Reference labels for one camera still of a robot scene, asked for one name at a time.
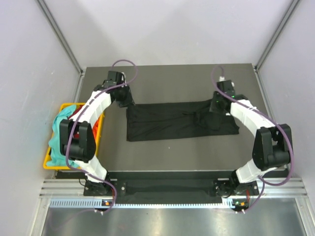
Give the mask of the black t-shirt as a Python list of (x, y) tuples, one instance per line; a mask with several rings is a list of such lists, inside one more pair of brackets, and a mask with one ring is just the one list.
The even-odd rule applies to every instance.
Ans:
[(212, 99), (195, 102), (137, 104), (126, 110), (129, 142), (238, 135), (232, 116), (210, 111)]

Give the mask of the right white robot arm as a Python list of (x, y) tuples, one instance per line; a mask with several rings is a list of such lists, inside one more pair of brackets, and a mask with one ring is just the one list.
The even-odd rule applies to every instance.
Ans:
[(237, 195), (248, 188), (248, 183), (291, 163), (293, 156), (291, 128), (277, 124), (260, 112), (243, 95), (237, 95), (234, 83), (221, 76), (216, 82), (211, 110), (238, 119), (253, 135), (252, 158), (233, 171), (230, 190)]

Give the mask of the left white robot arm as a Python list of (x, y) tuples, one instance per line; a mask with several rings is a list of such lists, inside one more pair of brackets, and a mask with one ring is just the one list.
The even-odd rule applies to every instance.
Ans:
[(107, 170), (96, 156), (93, 127), (113, 102), (120, 108), (134, 105), (123, 72), (109, 71), (107, 79), (94, 88), (82, 108), (72, 118), (60, 122), (60, 152), (67, 160), (74, 161), (89, 181), (95, 182), (94, 188), (101, 195), (108, 194), (112, 184), (106, 180)]

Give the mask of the dark red t-shirt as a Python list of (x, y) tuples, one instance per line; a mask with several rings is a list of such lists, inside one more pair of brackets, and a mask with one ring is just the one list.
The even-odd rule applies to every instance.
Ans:
[(71, 119), (74, 115), (76, 115), (80, 110), (82, 109), (83, 105), (77, 106), (76, 110), (68, 117), (68, 119)]

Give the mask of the orange t-shirt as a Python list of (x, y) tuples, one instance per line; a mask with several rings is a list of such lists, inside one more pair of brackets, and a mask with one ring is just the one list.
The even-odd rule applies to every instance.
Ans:
[(98, 126), (99, 126), (99, 119), (95, 122), (93, 126), (93, 134), (95, 137), (97, 136)]

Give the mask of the teal t-shirt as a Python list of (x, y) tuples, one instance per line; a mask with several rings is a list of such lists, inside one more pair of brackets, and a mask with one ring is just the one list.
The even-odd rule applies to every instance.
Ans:
[(51, 160), (46, 162), (47, 167), (67, 167), (65, 155), (61, 154), (60, 151), (60, 122), (63, 119), (68, 119), (76, 111), (76, 107), (75, 104), (67, 105), (54, 118), (52, 123), (53, 136), (48, 142)]

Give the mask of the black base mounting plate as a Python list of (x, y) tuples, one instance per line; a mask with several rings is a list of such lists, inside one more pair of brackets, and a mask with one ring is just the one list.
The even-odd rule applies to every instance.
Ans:
[(232, 171), (122, 171), (109, 172), (106, 180), (114, 185), (85, 183), (84, 196), (111, 197), (117, 203), (218, 203), (224, 197), (245, 200), (259, 195), (257, 182), (234, 186)]

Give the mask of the left aluminium frame post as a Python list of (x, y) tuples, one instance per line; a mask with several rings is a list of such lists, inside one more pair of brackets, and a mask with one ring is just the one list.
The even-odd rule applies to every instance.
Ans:
[(52, 31), (54, 32), (55, 36), (57, 37), (59, 43), (61, 44), (62, 48), (64, 49), (65, 53), (67, 54), (68, 58), (70, 59), (72, 65), (74, 66), (75, 70), (79, 74), (83, 74), (83, 69), (80, 66), (77, 58), (75, 57), (68, 41), (66, 40), (64, 34), (62, 33), (55, 17), (53, 16), (49, 6), (47, 5), (46, 1), (44, 0), (35, 0), (36, 4), (39, 6), (41, 12), (43, 13), (44, 17), (46, 18), (48, 24), (50, 25)]

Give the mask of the aluminium frame post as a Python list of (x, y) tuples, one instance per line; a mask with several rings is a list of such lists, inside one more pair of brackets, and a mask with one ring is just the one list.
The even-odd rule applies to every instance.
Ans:
[(288, 22), (290, 21), (291, 17), (293, 16), (294, 12), (298, 8), (301, 0), (291, 0), (287, 9), (284, 12), (284, 15), (281, 17), (280, 22), (278, 23), (274, 33), (272, 34), (270, 40), (268, 41), (265, 49), (263, 50), (261, 56), (257, 64), (254, 66), (254, 70), (256, 73), (260, 71), (263, 67), (265, 61), (267, 60), (268, 56), (270, 55), (272, 49), (276, 45), (278, 39), (280, 38), (282, 32), (284, 31), (285, 27), (287, 26)]
[(47, 5), (46, 1), (44, 0), (35, 0), (36, 4), (39, 6), (41, 12), (43, 13), (44, 17), (46, 18), (48, 24), (50, 25), (52, 31), (54, 32), (55, 36), (57, 37), (59, 43), (61, 44), (62, 48), (64, 49), (65, 53), (67, 54), (68, 58), (70, 59), (72, 65), (74, 66), (75, 70), (79, 74), (83, 74), (83, 69), (80, 66), (77, 58), (75, 57), (68, 41), (66, 40), (64, 34), (62, 33), (55, 17), (53, 16), (49, 6)]

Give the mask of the right aluminium frame post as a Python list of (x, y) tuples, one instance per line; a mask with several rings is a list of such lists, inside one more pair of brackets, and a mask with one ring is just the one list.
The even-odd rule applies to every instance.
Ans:
[(265, 61), (267, 60), (268, 56), (270, 55), (272, 49), (276, 45), (278, 39), (280, 38), (282, 32), (284, 31), (285, 27), (287, 26), (288, 22), (290, 21), (291, 17), (293, 16), (294, 12), (298, 8), (301, 0), (291, 0), (287, 9), (284, 12), (284, 15), (281, 17), (280, 22), (278, 23), (274, 33), (272, 34), (270, 40), (268, 41), (265, 49), (263, 50), (261, 56), (257, 64), (254, 66), (254, 70), (256, 73), (260, 71), (263, 67)]

